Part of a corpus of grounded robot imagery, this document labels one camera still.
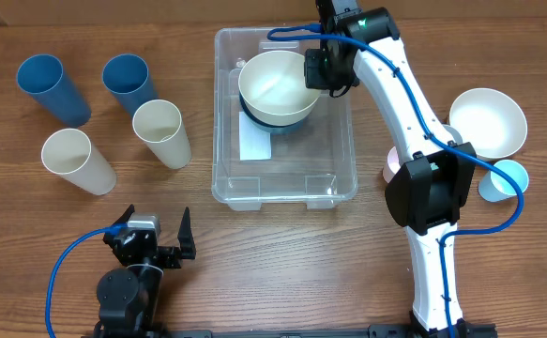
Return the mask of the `clear plastic storage bin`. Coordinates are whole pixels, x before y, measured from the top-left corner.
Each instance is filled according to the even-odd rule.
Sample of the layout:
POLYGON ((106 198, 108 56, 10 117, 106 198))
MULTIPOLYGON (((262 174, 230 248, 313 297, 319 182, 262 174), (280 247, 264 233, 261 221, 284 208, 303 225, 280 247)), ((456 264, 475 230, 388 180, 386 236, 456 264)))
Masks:
POLYGON ((239 159, 238 77, 257 54, 287 50, 303 54, 315 41, 271 41, 265 27, 223 28, 215 36, 215 90, 211 191, 236 211, 264 203, 304 203, 333 208, 357 192, 350 97, 322 93, 299 130, 271 134, 271 159, 239 159))

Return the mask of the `blue bowl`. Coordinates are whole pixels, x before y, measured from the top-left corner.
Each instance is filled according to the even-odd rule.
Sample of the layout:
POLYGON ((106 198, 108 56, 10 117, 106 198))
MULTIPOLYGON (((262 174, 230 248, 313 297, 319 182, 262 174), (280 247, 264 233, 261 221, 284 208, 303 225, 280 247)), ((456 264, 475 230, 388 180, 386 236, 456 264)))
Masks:
POLYGON ((281 99, 281 102, 277 103, 277 106, 280 106, 281 108, 290 108, 292 114, 299 113, 300 111, 302 111, 305 115, 296 123, 278 126, 278 125, 267 124, 264 121, 260 120, 257 116, 255 116, 252 113, 251 108, 248 105, 248 102, 243 98, 242 95, 239 95, 239 101, 244 114, 251 120, 251 122, 260 130, 269 132, 271 134, 287 134, 287 133, 291 133, 296 130, 299 130, 301 126, 305 123, 307 115, 312 111, 312 109, 314 108, 314 105, 317 103, 317 100, 310 100, 310 99, 306 99, 306 100, 301 98, 297 98, 296 100, 281 99))

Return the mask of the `cream bowl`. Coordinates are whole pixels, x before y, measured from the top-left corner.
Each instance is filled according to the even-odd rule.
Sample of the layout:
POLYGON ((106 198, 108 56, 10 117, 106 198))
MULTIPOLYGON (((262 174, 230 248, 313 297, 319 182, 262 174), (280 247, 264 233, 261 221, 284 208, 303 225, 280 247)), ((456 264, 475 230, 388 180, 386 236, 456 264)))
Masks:
POLYGON ((305 119, 321 91, 309 89, 305 56, 274 50, 258 54, 240 71, 238 89, 249 112, 260 122, 286 127, 305 119))
POLYGON ((450 107, 448 123, 484 161, 514 155, 528 134, 527 119, 519 104, 491 88, 463 92, 450 107))

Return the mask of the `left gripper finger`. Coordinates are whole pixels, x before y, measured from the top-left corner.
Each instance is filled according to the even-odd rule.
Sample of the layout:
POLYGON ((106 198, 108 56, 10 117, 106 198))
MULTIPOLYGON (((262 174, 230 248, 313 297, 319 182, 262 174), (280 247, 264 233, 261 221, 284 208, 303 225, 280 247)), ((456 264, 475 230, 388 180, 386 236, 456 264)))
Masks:
POLYGON ((185 207, 177 235, 179 250, 183 259, 193 260, 196 257, 196 246, 190 226, 190 209, 185 207))
POLYGON ((135 207, 133 204, 130 204, 124 213, 113 223, 113 226, 118 224, 126 224, 134 212, 135 207))

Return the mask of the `light blue small cup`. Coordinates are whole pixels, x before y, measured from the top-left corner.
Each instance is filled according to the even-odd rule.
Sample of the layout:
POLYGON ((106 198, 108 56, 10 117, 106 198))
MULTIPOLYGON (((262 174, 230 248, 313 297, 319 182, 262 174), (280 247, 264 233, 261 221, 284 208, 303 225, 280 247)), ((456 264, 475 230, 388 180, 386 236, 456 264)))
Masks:
MULTIPOLYGON (((497 161, 494 166, 507 174, 525 192, 529 185, 529 175, 526 169, 513 160, 497 161)), ((499 202, 512 197, 517 193, 512 185, 499 174, 489 171, 479 183, 479 195, 488 202, 499 202)))

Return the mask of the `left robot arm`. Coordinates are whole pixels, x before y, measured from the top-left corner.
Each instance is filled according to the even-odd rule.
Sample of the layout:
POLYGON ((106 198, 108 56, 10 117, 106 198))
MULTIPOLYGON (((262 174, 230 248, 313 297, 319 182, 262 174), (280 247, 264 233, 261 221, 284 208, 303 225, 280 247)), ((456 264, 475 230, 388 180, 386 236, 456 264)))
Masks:
POLYGON ((133 205, 103 236, 121 267, 107 272, 97 285, 99 322, 95 337, 169 337, 166 326, 154 321, 160 282, 166 269, 180 269, 193 260, 196 247, 190 210, 184 210, 176 246, 160 246, 160 217, 138 213, 133 205))

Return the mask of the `blue tall cup far left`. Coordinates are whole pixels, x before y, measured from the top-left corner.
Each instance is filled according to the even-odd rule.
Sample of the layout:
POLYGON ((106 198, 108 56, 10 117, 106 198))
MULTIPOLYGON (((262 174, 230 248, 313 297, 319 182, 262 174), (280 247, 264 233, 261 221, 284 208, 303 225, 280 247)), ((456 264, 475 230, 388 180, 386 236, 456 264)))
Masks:
POLYGON ((36 54, 21 63, 16 82, 26 93, 70 128, 89 121, 91 109, 59 58, 36 54))

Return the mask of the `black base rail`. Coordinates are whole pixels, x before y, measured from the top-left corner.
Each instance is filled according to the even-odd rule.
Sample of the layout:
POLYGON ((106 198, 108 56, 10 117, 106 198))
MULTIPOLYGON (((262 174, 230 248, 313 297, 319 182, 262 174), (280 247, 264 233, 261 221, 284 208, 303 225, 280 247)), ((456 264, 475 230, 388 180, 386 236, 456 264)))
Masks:
MULTIPOLYGON (((89 337, 132 337, 106 335, 98 325, 90 333, 82 335, 89 337)), ((406 338, 406 337, 448 337, 448 330, 425 335, 416 333, 408 325, 370 325, 367 329, 346 330, 250 330, 234 332, 213 332, 211 330, 176 330, 149 332, 146 336, 136 337, 171 337, 171 338, 406 338)), ((496 338, 497 330, 494 324, 478 325, 461 323, 455 329, 455 337, 466 338, 496 338)))

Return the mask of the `cream tall cup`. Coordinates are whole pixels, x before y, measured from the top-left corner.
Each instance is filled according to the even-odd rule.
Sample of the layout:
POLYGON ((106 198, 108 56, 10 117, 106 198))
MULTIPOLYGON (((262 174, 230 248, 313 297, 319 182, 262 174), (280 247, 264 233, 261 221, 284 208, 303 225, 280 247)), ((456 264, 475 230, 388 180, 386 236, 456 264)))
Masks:
POLYGON ((78 129, 53 133, 45 141, 40 157, 48 171, 94 195, 107 194, 116 184, 113 167, 78 129))
POLYGON ((190 163, 190 141, 180 110, 168 100, 142 104, 132 119, 135 134, 167 167, 180 169, 190 163))

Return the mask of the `blue tall cup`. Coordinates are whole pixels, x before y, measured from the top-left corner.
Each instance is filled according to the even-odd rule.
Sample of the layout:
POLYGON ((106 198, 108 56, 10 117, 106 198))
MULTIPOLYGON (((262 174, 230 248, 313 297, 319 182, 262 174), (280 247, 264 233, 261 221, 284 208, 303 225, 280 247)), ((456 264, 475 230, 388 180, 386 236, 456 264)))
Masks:
POLYGON ((89 121, 91 109, 59 58, 36 54, 21 63, 16 82, 26 93, 70 128, 89 121))
POLYGON ((146 62, 136 54, 120 54, 107 62, 102 81, 130 116, 159 96, 146 62))

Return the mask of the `white label in bin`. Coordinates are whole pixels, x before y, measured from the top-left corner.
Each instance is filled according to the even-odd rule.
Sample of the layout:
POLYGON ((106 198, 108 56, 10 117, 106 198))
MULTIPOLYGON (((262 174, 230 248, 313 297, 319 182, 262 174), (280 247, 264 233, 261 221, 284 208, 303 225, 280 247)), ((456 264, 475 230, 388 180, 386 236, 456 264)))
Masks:
POLYGON ((257 128, 244 112, 239 113, 239 159, 265 161, 271 159, 270 133, 257 128))

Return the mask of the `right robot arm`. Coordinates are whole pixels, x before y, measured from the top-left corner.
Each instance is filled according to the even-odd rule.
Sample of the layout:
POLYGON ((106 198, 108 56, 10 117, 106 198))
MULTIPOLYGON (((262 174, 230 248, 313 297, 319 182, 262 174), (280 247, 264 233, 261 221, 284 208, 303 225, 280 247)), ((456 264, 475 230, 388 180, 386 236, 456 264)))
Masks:
POLYGON ((319 1, 307 52, 307 87, 345 93, 364 85, 384 118, 400 169, 385 189, 387 208, 408 238, 415 297, 411 325, 420 337, 465 337, 456 296, 454 232, 477 155, 437 120, 408 65, 397 24, 385 8, 319 1))

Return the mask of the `grey small cup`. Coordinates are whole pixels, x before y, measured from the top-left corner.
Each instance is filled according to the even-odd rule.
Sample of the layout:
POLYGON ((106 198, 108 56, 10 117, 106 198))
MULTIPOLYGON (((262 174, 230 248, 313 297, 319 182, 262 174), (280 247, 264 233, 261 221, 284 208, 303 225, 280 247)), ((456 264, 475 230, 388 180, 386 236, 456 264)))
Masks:
POLYGON ((445 128, 446 131, 448 131, 450 133, 450 135, 452 136, 454 142, 457 145, 460 145, 460 144, 463 143, 463 138, 462 138, 461 134, 456 129, 454 129, 453 127, 451 127, 448 124, 444 124, 443 127, 445 128))

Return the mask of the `pink small cup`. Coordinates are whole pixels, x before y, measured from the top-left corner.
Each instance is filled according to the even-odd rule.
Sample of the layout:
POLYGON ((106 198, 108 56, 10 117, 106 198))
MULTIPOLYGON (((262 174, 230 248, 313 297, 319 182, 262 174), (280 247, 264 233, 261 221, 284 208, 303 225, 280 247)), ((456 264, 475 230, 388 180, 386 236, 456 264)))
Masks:
POLYGON ((394 146, 387 154, 386 163, 384 165, 382 176, 386 183, 398 173, 401 168, 397 148, 394 146))

